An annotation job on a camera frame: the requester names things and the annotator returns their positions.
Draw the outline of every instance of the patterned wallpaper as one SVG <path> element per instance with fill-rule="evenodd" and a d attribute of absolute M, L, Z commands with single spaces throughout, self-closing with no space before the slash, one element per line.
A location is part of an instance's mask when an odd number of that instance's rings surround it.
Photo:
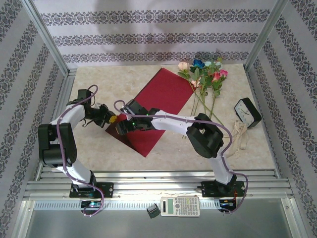
<path fill-rule="evenodd" d="M 34 1 L 69 68 L 217 56 L 243 62 L 275 2 Z"/>
<path fill-rule="evenodd" d="M 291 180 L 309 237 L 317 237 L 316 16 L 313 0 L 289 1 L 249 72 L 278 168 Z"/>
<path fill-rule="evenodd" d="M 19 0 L 0 0 L 0 238 L 10 237 L 63 75 Z"/>

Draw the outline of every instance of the blue rose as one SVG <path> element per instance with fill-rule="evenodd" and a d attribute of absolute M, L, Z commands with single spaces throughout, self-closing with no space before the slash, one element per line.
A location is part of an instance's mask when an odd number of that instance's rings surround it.
<path fill-rule="evenodd" d="M 198 59 L 194 59 L 194 63 L 193 63 L 194 67 L 198 67 L 198 68 L 203 68 L 205 66 L 205 64 Z"/>

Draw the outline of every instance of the calculator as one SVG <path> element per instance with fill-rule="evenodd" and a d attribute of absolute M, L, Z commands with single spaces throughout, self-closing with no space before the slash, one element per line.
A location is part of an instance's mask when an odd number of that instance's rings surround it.
<path fill-rule="evenodd" d="M 160 214 L 172 217 L 198 217 L 200 204 L 198 197 L 162 197 Z"/>

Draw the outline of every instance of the tied ribbon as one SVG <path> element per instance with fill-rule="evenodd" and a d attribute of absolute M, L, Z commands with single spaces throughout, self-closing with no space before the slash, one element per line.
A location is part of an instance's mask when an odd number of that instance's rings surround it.
<path fill-rule="evenodd" d="M 236 158 L 240 157 L 239 150 L 245 150 L 247 148 L 247 143 L 249 140 L 248 135 L 248 127 L 243 122 L 236 120 L 233 125 L 232 129 L 232 145 L 229 149 L 229 151 L 226 153 L 226 157 L 230 157 L 232 155 L 236 155 Z"/>

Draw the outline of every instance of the yellow object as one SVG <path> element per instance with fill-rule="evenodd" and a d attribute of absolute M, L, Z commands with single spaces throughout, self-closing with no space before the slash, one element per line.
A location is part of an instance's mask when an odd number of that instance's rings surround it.
<path fill-rule="evenodd" d="M 117 116 L 112 116 L 110 117 L 109 122 L 114 123 L 116 120 L 117 120 Z"/>

